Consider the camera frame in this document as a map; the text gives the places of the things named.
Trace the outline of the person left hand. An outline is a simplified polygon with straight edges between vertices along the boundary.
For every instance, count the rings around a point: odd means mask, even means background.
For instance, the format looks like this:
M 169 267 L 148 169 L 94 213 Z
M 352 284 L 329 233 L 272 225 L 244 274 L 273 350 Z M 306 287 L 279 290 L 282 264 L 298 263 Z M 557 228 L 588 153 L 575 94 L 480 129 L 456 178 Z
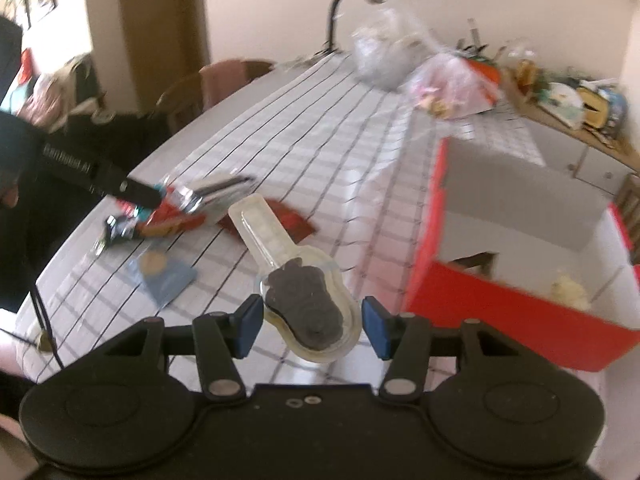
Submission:
M 14 208 L 20 199 L 18 177 L 2 171 L 0 176 L 0 200 L 4 208 Z

